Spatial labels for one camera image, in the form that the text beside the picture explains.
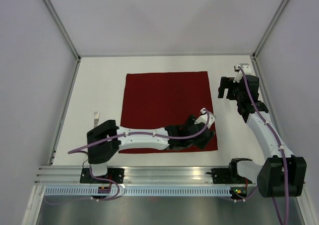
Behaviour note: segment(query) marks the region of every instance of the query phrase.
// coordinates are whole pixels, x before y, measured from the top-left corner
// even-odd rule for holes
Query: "gray wall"
[[[0,0],[0,224],[20,224],[75,59],[41,0]]]
[[[259,62],[286,140],[304,156],[307,183],[319,210],[319,0],[291,0]]]
[[[81,56],[252,53],[281,0],[52,0]]]

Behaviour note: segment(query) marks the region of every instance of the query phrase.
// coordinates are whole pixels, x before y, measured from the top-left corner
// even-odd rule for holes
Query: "purple cable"
[[[90,175],[91,175],[91,177],[94,178],[94,179],[102,180],[102,181],[107,181],[107,182],[110,182],[110,183],[112,183],[112,184],[115,184],[115,186],[118,188],[118,190],[117,190],[117,192],[116,192],[116,194],[115,194],[114,196],[112,196],[112,197],[110,197],[110,198],[99,199],[99,200],[108,201],[108,200],[113,200],[113,199],[116,199],[116,198],[117,198],[117,195],[120,193],[120,186],[119,186],[115,181],[113,181],[113,180],[111,180],[111,179],[102,179],[102,178],[99,178],[99,177],[95,177],[95,176],[93,175],[92,167],[91,167],[91,166],[90,166]]]
[[[281,216],[280,216],[280,212],[279,212],[279,208],[278,208],[278,204],[276,202],[276,199],[275,198],[272,198],[272,199],[273,199],[273,202],[274,202],[274,206],[275,206],[275,210],[276,210],[276,214],[277,214],[279,223],[280,223],[280,225],[283,225],[283,221],[282,221]]]
[[[189,136],[183,136],[183,137],[174,137],[174,136],[167,136],[167,135],[162,135],[162,134],[154,134],[151,133],[151,132],[130,132],[129,135],[150,135],[150,136],[155,136],[155,137],[160,137],[160,138],[165,138],[165,139],[191,139],[191,138],[194,138],[198,135],[200,135],[202,132],[204,132],[204,130],[207,128],[208,124],[209,124],[209,111],[207,109],[204,110],[207,114],[207,121],[206,121],[206,124],[205,126],[200,130],[198,131],[197,133],[193,134],[193,135],[189,135]],[[80,151],[82,149],[87,149],[87,148],[90,148],[90,147],[93,147],[95,145],[98,145],[98,144],[101,144],[101,143],[104,143],[104,142],[107,142],[109,140],[112,140],[112,139],[117,139],[117,138],[120,138],[120,137],[124,137],[125,134],[119,134],[119,135],[115,135],[115,136],[112,136],[112,137],[109,137],[109,138],[105,138],[105,139],[101,139],[99,141],[96,141],[94,143],[91,143],[91,144],[87,144],[87,145],[84,145],[82,147],[79,147],[79,148],[76,148],[76,149],[73,149],[73,150],[70,150],[68,152],[68,154],[75,154],[75,153],[80,153]]]
[[[256,110],[256,113],[258,114],[258,116],[261,118],[261,120],[266,123],[266,119],[261,115],[261,113],[259,112],[259,110],[257,109],[255,102],[253,100],[253,97],[250,93],[249,87],[248,87],[248,82],[247,82],[247,78],[245,75],[244,70],[241,67],[238,67],[240,69],[240,71],[243,74],[243,78],[244,78],[244,82],[245,82],[245,87],[247,90],[247,94],[248,97],[250,99],[251,104],[253,105],[254,109]],[[270,131],[273,133],[273,135],[275,136],[275,139],[278,143],[278,147],[280,148],[280,146],[282,145],[278,134],[276,133],[275,129],[269,124],[266,123],[267,127],[270,129]],[[283,157],[283,163],[284,163],[284,179],[285,179],[285,203],[286,203],[286,208],[285,208],[285,220],[284,220],[284,225],[288,224],[288,217],[289,217],[289,190],[288,190],[288,165],[287,165],[287,160],[286,160],[286,155],[285,155],[285,151],[283,149],[280,150],[282,157]],[[279,221],[282,221],[279,212],[277,213],[278,215],[278,219]]]
[[[125,135],[125,134],[119,134],[119,135],[115,135],[115,136],[112,136],[112,137],[109,137],[109,138],[101,139],[101,140],[96,141],[96,142],[94,142],[94,143],[87,144],[87,145],[84,145],[84,146],[79,147],[79,148],[76,148],[76,149],[72,149],[72,150],[70,150],[70,151],[68,152],[68,154],[78,153],[78,152],[81,151],[82,149],[87,149],[87,148],[90,148],[90,147],[93,147],[93,146],[95,146],[95,145],[98,145],[98,144],[107,142],[107,141],[112,140],[112,139],[121,138],[121,137],[124,137],[124,135]]]

